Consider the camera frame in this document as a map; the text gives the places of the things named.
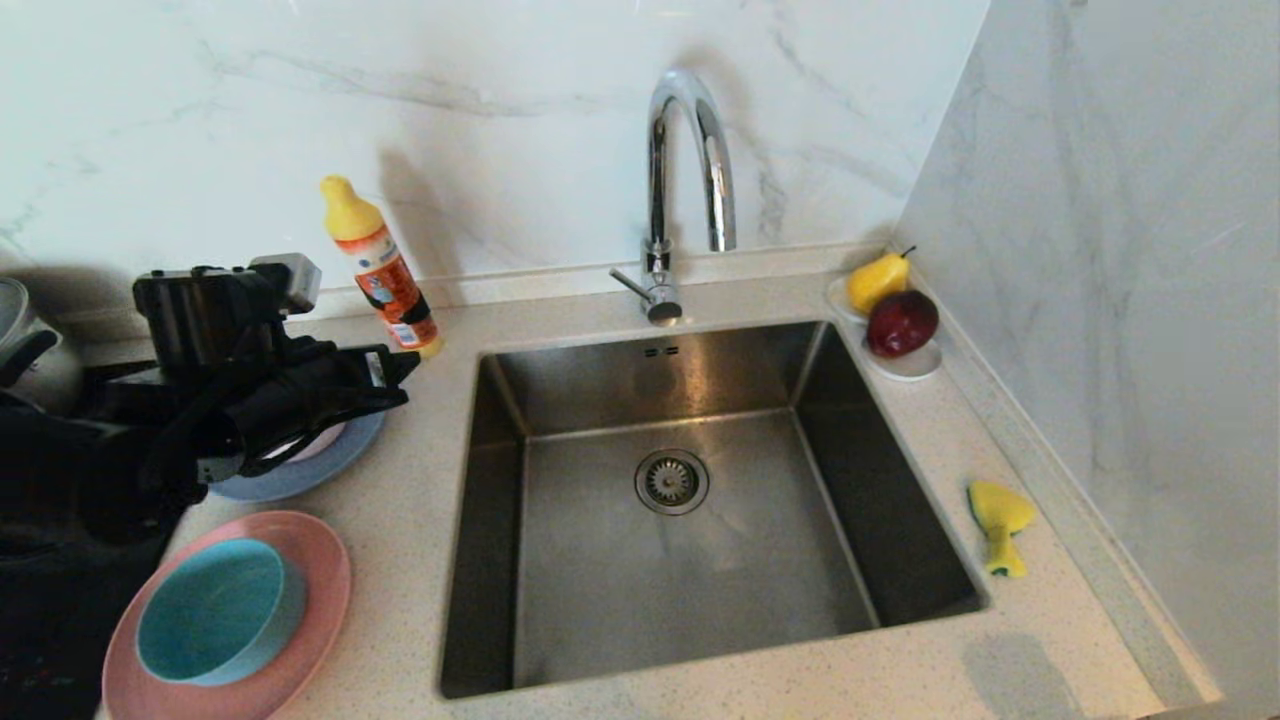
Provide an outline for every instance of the stainless steel sink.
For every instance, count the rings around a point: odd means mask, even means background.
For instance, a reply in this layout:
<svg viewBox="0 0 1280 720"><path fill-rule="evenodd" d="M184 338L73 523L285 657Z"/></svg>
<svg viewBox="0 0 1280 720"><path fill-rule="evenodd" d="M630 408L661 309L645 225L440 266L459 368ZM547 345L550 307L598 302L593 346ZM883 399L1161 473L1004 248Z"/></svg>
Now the stainless steel sink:
<svg viewBox="0 0 1280 720"><path fill-rule="evenodd" d="M489 355L440 689L978 610L828 323Z"/></svg>

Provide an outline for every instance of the white marble tile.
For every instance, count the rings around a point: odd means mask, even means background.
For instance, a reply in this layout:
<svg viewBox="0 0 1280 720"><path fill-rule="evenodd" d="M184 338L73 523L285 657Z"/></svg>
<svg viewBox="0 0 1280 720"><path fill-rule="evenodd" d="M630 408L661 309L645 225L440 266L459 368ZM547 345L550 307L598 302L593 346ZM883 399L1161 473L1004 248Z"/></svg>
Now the white marble tile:
<svg viewBox="0 0 1280 720"><path fill-rule="evenodd" d="M631 260L649 92L684 64L731 131L740 247L847 242L897 220L987 4L0 4L0 236L122 277L303 250L342 287L340 172L422 277Z"/></svg>
<svg viewBox="0 0 1280 720"><path fill-rule="evenodd" d="M997 0L897 228L1240 716L1280 703L1277 27Z"/></svg>

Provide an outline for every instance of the plate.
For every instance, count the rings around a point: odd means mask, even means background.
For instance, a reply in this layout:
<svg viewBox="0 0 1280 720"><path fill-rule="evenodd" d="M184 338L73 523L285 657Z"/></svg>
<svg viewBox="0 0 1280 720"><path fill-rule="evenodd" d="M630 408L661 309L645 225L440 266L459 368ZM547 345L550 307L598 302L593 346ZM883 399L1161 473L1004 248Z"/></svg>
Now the plate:
<svg viewBox="0 0 1280 720"><path fill-rule="evenodd" d="M307 579L307 609L289 644L243 680L201 688L165 683L138 661L142 610L186 559L228 539L253 538L275 547ZM292 511L257 512L212 530L160 566L129 603L102 665L102 705L111 720L265 720L297 697L329 653L351 600L351 560L333 528Z"/></svg>
<svg viewBox="0 0 1280 720"><path fill-rule="evenodd" d="M942 366L942 347L933 340L901 357L881 357L867 348L865 340L858 347L872 368L892 380L905 383L923 380Z"/></svg>
<svg viewBox="0 0 1280 720"><path fill-rule="evenodd" d="M867 315L863 315L854 306L849 304L849 291L845 290L849 278L841 277L831 281L827 286L827 304L831 305L836 313L840 313L846 320L852 320L859 325L867 324Z"/></svg>
<svg viewBox="0 0 1280 720"><path fill-rule="evenodd" d="M209 486L209 492L237 502L270 502L301 495L328 482L364 455L385 421L387 413L375 413L348 420L338 439L333 441L333 445L324 448L323 452L305 460L285 462L256 478L239 475L227 478Z"/></svg>

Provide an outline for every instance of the dish soap bottle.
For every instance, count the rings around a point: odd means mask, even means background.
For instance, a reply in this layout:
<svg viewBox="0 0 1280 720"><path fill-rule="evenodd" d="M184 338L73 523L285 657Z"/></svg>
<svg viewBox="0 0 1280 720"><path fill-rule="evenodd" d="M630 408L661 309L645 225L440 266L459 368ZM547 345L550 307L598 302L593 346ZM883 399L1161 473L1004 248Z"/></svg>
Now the dish soap bottle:
<svg viewBox="0 0 1280 720"><path fill-rule="evenodd" d="M424 359L434 356L444 340L381 211L356 195L351 181L342 176L324 178L320 192L329 205L325 229L353 263L356 284L381 315L387 331L401 347L416 350Z"/></svg>

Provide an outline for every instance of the pot handle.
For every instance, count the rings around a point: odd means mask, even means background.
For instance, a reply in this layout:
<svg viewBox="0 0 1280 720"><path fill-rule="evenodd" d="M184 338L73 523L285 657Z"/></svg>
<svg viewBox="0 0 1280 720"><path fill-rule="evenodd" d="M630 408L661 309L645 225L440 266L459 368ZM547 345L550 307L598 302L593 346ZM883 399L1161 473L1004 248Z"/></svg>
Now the pot handle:
<svg viewBox="0 0 1280 720"><path fill-rule="evenodd" d="M9 357L0 363L0 387L13 387L18 378L27 372L27 368L55 345L58 345L58 333L47 329L32 333L19 341L18 350L14 350Z"/></svg>

